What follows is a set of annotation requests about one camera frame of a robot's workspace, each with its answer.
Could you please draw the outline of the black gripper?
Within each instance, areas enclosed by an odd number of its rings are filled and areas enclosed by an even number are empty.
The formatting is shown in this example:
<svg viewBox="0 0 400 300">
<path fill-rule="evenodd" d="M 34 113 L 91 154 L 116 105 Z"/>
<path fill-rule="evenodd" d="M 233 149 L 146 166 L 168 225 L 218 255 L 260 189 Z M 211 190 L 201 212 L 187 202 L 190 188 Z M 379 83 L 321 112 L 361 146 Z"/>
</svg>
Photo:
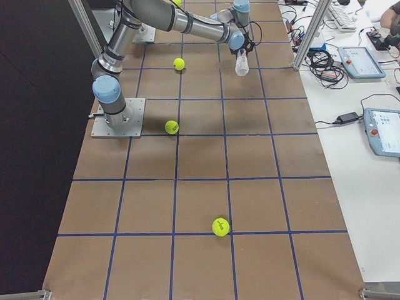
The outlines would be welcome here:
<svg viewBox="0 0 400 300">
<path fill-rule="evenodd" d="M 230 30 L 229 32 L 229 49 L 232 55 L 236 55 L 241 49 L 245 53 L 249 53 L 254 48 L 254 41 L 249 37 L 247 31 Z"/>
</svg>

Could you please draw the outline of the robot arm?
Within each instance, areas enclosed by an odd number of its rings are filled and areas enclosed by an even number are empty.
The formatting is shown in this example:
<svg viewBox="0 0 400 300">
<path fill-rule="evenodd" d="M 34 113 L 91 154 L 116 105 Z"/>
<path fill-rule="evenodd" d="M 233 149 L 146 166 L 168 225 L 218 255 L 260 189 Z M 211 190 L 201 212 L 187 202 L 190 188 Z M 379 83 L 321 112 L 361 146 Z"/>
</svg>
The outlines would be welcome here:
<svg viewBox="0 0 400 300">
<path fill-rule="evenodd" d="M 132 59 L 135 50 L 145 49 L 134 43 L 144 27 L 226 43 L 233 54 L 248 44 L 245 28 L 250 22 L 249 1 L 234 1 L 231 7 L 209 17 L 189 12 L 174 1 L 121 1 L 118 8 L 119 23 L 91 65 L 92 91 L 102 109 L 102 114 L 92 118 L 113 136 L 135 136 L 133 129 L 141 128 L 144 113 L 133 106 L 139 99 L 129 100 L 123 95 L 120 75 L 124 60 Z"/>
<path fill-rule="evenodd" d="M 211 19 L 227 26 L 226 43 L 231 54 L 246 54 L 253 50 L 255 43 L 249 37 L 250 2 L 234 0 L 231 7 L 211 15 Z"/>
</svg>

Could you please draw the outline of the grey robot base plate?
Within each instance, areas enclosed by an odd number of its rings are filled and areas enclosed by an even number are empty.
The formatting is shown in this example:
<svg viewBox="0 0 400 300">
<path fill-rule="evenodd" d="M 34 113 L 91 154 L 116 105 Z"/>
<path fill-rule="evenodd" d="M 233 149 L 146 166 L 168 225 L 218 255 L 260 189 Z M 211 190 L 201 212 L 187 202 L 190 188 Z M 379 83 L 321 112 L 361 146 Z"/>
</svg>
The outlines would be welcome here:
<svg viewBox="0 0 400 300">
<path fill-rule="evenodd" d="M 124 111 L 106 114 L 99 104 L 91 131 L 92 138 L 140 138 L 143 130 L 145 98 L 126 98 Z"/>
</svg>

